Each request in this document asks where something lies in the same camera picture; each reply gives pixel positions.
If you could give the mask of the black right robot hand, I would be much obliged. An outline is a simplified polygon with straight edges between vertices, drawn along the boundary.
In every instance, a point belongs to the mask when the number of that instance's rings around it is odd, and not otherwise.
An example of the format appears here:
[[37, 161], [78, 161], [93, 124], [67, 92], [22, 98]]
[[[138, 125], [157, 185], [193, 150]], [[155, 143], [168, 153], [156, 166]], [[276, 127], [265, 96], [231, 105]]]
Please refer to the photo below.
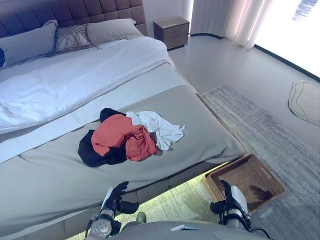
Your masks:
[[222, 214], [229, 210], [238, 210], [240, 215], [245, 217], [248, 213], [246, 198], [240, 189], [235, 185], [230, 185], [225, 180], [219, 181], [224, 187], [225, 200], [212, 202], [210, 210], [214, 214]]

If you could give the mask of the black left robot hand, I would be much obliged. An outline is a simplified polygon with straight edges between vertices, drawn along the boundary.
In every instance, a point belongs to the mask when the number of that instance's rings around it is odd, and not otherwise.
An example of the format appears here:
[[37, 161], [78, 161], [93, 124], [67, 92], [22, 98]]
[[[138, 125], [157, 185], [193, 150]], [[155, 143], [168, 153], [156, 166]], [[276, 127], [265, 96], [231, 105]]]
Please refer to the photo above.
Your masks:
[[123, 200], [123, 195], [126, 194], [128, 184], [129, 181], [124, 181], [116, 187], [109, 188], [100, 211], [112, 210], [114, 215], [116, 215], [116, 211], [122, 214], [134, 214], [138, 210], [140, 203], [138, 201], [129, 202]]

